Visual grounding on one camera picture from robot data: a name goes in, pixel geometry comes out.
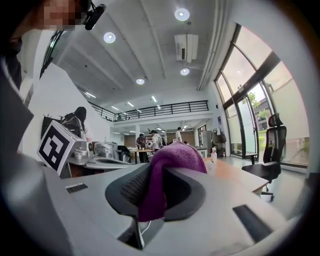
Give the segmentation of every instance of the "ceiling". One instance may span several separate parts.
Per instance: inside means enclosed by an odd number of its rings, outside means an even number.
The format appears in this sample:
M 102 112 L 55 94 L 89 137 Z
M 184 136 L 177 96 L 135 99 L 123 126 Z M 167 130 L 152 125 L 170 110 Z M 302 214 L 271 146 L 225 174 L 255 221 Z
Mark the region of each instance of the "ceiling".
M 159 122 L 159 123 L 150 123 L 150 124 L 142 124 L 140 125 L 140 132 L 148 134 L 149 130 L 156 130 L 157 128 L 161 128 L 162 131 L 176 131 L 178 127 L 184 128 L 187 126 L 186 129 L 196 128 L 198 125 L 204 123 L 208 119 L 197 119 L 197 120 L 185 120 L 185 121 L 172 121 L 172 122 Z M 125 127 L 113 127 L 112 132 L 117 133 L 128 133 L 134 135 L 136 131 L 135 125 L 129 125 Z
M 94 29 L 84 26 L 62 35 L 55 48 L 53 60 L 64 69 L 81 92 L 96 98 L 90 102 L 110 107 L 140 98 L 148 107 L 153 94 L 169 90 L 196 88 L 203 70 L 190 69 L 178 61 L 175 35 L 199 36 L 197 59 L 191 66 L 205 66 L 212 39 L 212 0 L 114 0 L 101 16 Z M 185 8 L 190 12 L 187 21 L 179 21 L 174 12 Z M 114 43 L 105 43 L 107 32 L 116 36 Z M 145 84 L 136 80 L 144 78 Z

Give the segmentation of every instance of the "office chair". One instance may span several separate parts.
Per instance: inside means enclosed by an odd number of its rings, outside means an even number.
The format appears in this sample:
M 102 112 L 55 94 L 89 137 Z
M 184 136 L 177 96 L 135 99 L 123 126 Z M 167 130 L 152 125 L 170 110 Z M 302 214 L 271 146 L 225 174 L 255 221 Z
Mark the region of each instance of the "office chair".
M 266 145 L 263 154 L 263 163 L 255 164 L 254 155 L 251 155 L 252 165 L 246 165 L 242 167 L 242 170 L 266 179 L 269 183 L 276 179 L 281 173 L 280 162 L 282 160 L 282 151 L 286 144 L 287 128 L 283 125 L 279 118 L 279 113 L 275 113 L 270 116 L 268 120 L 269 129 L 266 130 Z M 270 195 L 272 202 L 275 198 L 273 193 L 268 192 L 266 186 L 266 192 L 262 192 L 261 195 Z

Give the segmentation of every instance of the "glass door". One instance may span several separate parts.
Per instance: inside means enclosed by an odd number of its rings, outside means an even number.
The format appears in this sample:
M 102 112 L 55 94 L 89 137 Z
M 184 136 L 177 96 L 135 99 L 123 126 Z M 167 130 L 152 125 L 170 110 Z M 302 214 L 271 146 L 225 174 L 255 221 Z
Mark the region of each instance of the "glass door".
M 245 150 L 242 152 L 243 158 L 251 159 L 248 154 L 258 154 L 258 142 L 257 142 L 257 125 L 254 116 L 252 101 L 250 97 L 245 96 L 237 103 L 239 115 L 239 121 L 241 122 L 241 136 L 244 144 Z

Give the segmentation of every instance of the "bottle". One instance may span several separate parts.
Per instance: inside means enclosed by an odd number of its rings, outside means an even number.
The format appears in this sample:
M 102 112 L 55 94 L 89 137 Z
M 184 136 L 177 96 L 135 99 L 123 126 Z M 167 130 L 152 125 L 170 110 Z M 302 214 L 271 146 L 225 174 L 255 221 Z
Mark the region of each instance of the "bottle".
M 211 153 L 211 161 L 212 161 L 214 164 L 216 164 L 216 163 L 217 163 L 217 158 L 218 158 L 218 156 L 217 156 L 217 153 L 216 153 L 216 148 L 213 147 L 213 148 L 212 148 L 212 153 Z

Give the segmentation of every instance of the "floor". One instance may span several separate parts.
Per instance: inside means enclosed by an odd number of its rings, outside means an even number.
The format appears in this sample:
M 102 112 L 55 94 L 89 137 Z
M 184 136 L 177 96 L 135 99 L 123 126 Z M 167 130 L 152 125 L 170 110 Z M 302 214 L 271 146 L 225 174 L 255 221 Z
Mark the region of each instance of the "floor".
M 220 160 L 239 168 L 251 164 L 249 160 L 232 156 L 220 158 Z M 269 192 L 274 193 L 274 200 L 270 202 L 269 195 L 262 195 L 261 198 L 273 205 L 287 220 L 303 214 L 311 196 L 305 174 L 284 169 L 277 179 L 268 184 L 268 189 Z

